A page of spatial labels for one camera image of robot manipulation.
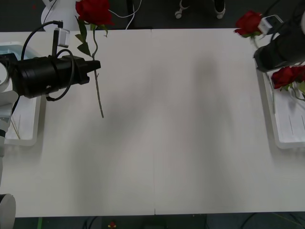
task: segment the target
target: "black cable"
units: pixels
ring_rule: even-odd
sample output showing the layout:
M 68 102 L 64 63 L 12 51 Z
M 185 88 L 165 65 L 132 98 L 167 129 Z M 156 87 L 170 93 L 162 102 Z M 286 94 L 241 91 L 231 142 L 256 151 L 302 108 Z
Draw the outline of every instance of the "black cable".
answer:
M 35 29 L 33 32 L 31 32 L 28 36 L 28 38 L 26 39 L 24 45 L 23 45 L 23 48 L 22 48 L 22 52 L 21 52 L 21 60 L 23 61 L 24 60 L 24 54 L 25 54 L 25 49 L 30 41 L 30 39 L 32 38 L 32 36 L 37 32 L 39 31 L 40 29 L 42 29 L 43 27 L 45 27 L 46 25 L 51 25 L 51 24 L 55 24 L 57 25 L 59 28 L 62 28 L 63 27 L 63 23 L 62 21 L 50 21 L 50 22 L 47 22 L 47 23 L 43 23 L 40 27 L 38 27 L 37 29 Z M 18 96 L 18 99 L 17 101 L 14 103 L 14 106 L 13 106 L 13 109 L 12 109 L 12 112 L 11 114 L 14 113 L 14 111 L 16 110 L 16 107 L 17 107 L 17 104 L 18 104 L 18 101 L 20 99 L 20 96 Z
M 205 215 L 205 226 L 204 228 L 207 227 L 208 229 L 210 229 L 209 224 L 208 224 L 208 214 Z
M 243 224 L 240 226 L 240 229 L 243 229 L 244 226 L 246 225 L 246 223 L 257 213 L 252 213 L 244 222 Z
M 276 28 L 276 30 L 274 31 L 274 33 L 271 36 L 270 42 L 273 41 L 275 35 L 280 31 L 280 29 L 285 25 L 286 22 L 283 22 L 282 24 L 280 24 L 279 27 Z
M 270 11 L 276 4 L 278 4 L 280 1 L 281 1 L 281 0 L 275 0 L 275 2 L 274 2 L 271 6 L 269 6 L 269 8 L 265 11 L 265 13 L 263 13 L 262 18 L 268 16 L 269 11 Z
M 296 218 L 296 216 L 294 216 L 293 214 L 289 214 L 298 224 L 301 224 L 302 225 L 302 223 Z
M 25 49 L 30 41 L 30 39 L 32 38 L 32 36 L 38 32 L 40 29 L 42 29 L 43 27 L 45 27 L 46 25 L 51 25 L 51 24 L 55 24 L 57 25 L 59 28 L 62 28 L 63 27 L 63 23 L 62 21 L 50 21 L 50 22 L 47 22 L 47 23 L 43 23 L 40 27 L 38 27 L 37 29 L 35 29 L 33 32 L 31 32 L 28 36 L 28 38 L 26 39 L 24 45 L 23 45 L 23 48 L 22 48 L 22 52 L 21 52 L 21 60 L 24 59 L 24 54 L 25 54 Z
M 62 54 L 63 52 L 68 52 L 70 54 L 71 57 L 71 77 L 70 77 L 70 81 L 68 83 L 68 86 L 66 87 L 66 90 L 57 98 L 51 98 L 50 96 L 47 96 L 47 101 L 57 101 L 60 100 L 62 97 L 64 97 L 66 95 L 66 93 L 68 92 L 68 90 L 70 89 L 73 79 L 74 79 L 74 70 L 75 70 L 75 63 L 74 63 L 74 57 L 72 52 L 69 49 L 62 49 L 60 50 L 57 54 L 56 57 L 58 57 L 60 54 Z
M 46 22 L 46 19 L 47 19 L 47 17 L 48 17 L 48 15 L 49 15 L 49 13 L 51 12 L 51 10 L 52 10 L 52 8 L 53 8 L 53 6 L 55 5 L 55 3 L 56 3 L 56 2 L 57 2 L 57 0 L 55 0 L 55 1 L 54 1 L 54 3 L 52 4 L 51 8 L 49 9 L 49 12 L 47 13 L 47 16 L 44 18 L 43 23 L 45 23 L 45 22 Z
M 95 216 L 95 217 L 93 218 L 93 220 L 92 220 L 91 223 L 89 224 L 88 229 L 91 229 L 91 226 L 92 226 L 93 222 L 94 222 L 96 219 L 97 219 L 97 216 Z

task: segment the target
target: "green leaf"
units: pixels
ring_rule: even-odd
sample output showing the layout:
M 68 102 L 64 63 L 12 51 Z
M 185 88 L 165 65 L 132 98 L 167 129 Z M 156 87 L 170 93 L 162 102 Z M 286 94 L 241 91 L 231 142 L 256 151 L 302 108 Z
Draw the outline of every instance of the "green leaf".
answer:
M 244 35 L 242 35 L 242 37 L 243 37 L 243 38 L 248 38 L 248 37 L 251 37 L 251 35 L 252 35 L 252 34 L 244 34 Z
M 82 40 L 84 41 L 83 43 L 85 43 L 87 39 L 87 28 L 85 26 L 85 22 L 78 18 L 76 18 L 76 20 L 81 31 Z
M 286 85 L 286 86 L 284 86 L 284 87 L 282 87 L 285 91 L 287 91 L 288 92 L 288 88 L 289 88 L 289 84 L 288 85 Z
M 81 51 L 82 53 L 84 53 L 84 54 L 86 54 L 88 56 L 91 56 L 87 42 L 85 42 L 85 43 L 81 44 L 80 46 L 78 46 L 77 49 L 79 51 Z
M 305 94 L 305 82 L 301 82 L 298 84 L 297 88 L 303 93 Z
M 75 36 L 77 37 L 78 40 L 81 41 L 81 43 L 84 43 L 84 40 L 83 40 L 83 38 L 82 38 L 82 35 L 76 34 Z
M 262 34 L 262 32 L 260 32 L 260 31 L 255 31 L 254 33 L 252 33 L 253 36 L 259 36 L 261 34 Z
M 101 29 L 101 30 L 105 30 L 106 31 L 106 35 L 104 35 L 104 36 L 107 37 L 108 29 L 106 28 L 106 26 L 105 25 L 99 25 L 98 28 Z
M 96 28 L 96 25 L 95 24 L 90 24 L 90 29 L 93 31 L 93 30 L 95 30 L 95 28 Z

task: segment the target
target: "rose petal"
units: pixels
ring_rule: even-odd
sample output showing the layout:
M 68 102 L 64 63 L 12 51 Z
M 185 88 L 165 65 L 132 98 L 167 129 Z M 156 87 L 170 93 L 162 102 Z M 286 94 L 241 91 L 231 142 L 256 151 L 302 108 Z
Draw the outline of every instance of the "rose petal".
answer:
M 75 3 L 76 12 L 81 16 L 82 15 L 82 5 L 81 2 L 77 1 Z
M 246 35 L 248 34 L 246 30 L 244 29 L 237 29 L 237 30 L 234 30 L 234 32 L 238 33 L 239 35 Z

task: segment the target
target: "chair wheel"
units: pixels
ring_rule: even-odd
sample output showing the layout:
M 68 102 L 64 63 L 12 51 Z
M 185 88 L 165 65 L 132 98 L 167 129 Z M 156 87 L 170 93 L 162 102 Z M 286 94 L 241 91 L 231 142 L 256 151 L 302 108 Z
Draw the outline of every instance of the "chair wheel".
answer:
M 180 19 L 182 17 L 182 13 L 180 11 L 177 11 L 175 13 L 175 17 L 176 17 L 176 19 Z
M 218 18 L 218 19 L 222 19 L 223 17 L 224 17 L 223 14 L 218 14 L 218 15 L 217 15 L 217 18 Z

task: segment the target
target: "chair leg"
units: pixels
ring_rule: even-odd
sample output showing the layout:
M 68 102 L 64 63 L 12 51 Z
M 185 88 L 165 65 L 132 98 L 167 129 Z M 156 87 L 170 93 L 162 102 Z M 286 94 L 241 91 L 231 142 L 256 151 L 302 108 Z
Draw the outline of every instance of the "chair leg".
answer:
M 190 7 L 193 0 L 180 0 L 180 9 L 176 11 L 175 17 L 176 19 L 179 19 L 182 17 L 182 11 L 186 10 Z

